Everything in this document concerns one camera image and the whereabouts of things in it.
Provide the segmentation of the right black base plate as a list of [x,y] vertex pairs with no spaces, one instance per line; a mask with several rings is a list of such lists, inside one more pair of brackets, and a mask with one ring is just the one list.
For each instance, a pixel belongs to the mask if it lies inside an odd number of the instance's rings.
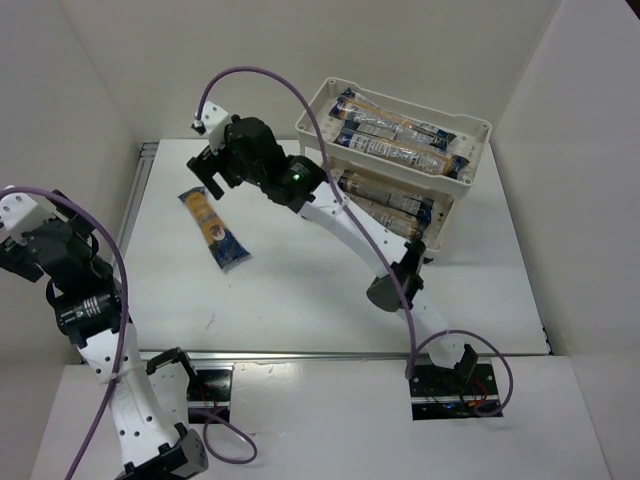
[[478,364],[467,385],[449,383],[450,371],[433,365],[418,365],[409,380],[414,421],[479,418],[501,406],[494,370],[490,363]]

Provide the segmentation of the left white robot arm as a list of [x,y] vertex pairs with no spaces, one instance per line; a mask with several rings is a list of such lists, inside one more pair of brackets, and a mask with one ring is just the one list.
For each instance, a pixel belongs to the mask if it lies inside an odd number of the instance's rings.
[[141,358],[124,307],[124,285],[96,249],[94,226],[52,214],[1,214],[8,236],[1,266],[26,280],[49,278],[45,293],[59,330],[106,387],[121,451],[123,479],[192,479],[209,460],[188,420],[187,388],[195,371],[178,348]]

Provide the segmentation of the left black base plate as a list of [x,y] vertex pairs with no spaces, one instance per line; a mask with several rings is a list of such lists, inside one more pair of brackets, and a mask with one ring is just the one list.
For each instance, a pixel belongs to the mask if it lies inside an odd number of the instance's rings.
[[203,424],[206,418],[200,411],[213,413],[225,421],[230,420],[230,402],[233,367],[215,365],[198,367],[197,379],[187,390],[188,419],[191,424]]

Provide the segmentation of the yellow blue spaghetti bag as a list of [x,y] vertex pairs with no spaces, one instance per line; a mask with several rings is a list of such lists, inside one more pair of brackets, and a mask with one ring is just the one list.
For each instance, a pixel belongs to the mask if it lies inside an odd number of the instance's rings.
[[200,229],[207,248],[222,271],[233,268],[251,254],[237,240],[207,198],[204,187],[194,187],[178,195]]

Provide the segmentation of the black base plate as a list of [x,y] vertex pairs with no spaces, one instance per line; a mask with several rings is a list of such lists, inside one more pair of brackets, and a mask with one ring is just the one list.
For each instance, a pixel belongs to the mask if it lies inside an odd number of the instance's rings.
[[449,383],[450,371],[433,365],[418,365],[409,380],[414,421],[479,418],[501,406],[494,370],[490,363],[478,364],[467,385]]
[[213,413],[225,421],[230,420],[230,402],[233,367],[215,365],[198,367],[197,379],[187,390],[188,419],[191,424],[203,424],[206,418],[200,411]]

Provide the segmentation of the long yellow spaghetti bag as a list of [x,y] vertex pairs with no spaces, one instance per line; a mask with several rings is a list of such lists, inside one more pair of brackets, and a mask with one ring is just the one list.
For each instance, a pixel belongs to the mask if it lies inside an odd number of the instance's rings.
[[332,178],[347,195],[368,200],[411,215],[430,211],[433,201],[392,187],[351,170],[333,170]]

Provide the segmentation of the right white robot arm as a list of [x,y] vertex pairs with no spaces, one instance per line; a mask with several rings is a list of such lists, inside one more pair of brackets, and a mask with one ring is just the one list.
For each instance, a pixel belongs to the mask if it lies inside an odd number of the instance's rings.
[[288,155],[271,129],[255,117],[224,114],[196,120],[192,129],[208,140],[187,163],[215,197],[224,194],[216,175],[234,188],[244,182],[272,202],[324,227],[373,271],[366,295],[377,308],[405,320],[412,340],[422,336],[432,364],[452,389],[464,389],[477,365],[473,347],[454,338],[424,290],[424,246],[383,227],[343,193],[325,170],[301,155]]

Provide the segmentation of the white two-tier shelf cart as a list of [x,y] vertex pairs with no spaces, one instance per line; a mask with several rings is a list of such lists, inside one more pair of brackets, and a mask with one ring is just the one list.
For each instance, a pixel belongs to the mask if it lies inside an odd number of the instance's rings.
[[433,200],[423,236],[426,258],[433,260],[451,214],[476,183],[492,125],[330,77],[295,129],[302,148],[324,149],[334,167],[369,173]]

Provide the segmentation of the label-side blue spaghetti bag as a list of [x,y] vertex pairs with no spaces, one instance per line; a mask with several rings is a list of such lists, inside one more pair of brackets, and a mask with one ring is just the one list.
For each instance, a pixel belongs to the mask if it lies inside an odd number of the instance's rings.
[[415,216],[355,195],[349,198],[387,230],[407,240],[421,240],[431,223],[430,210]]

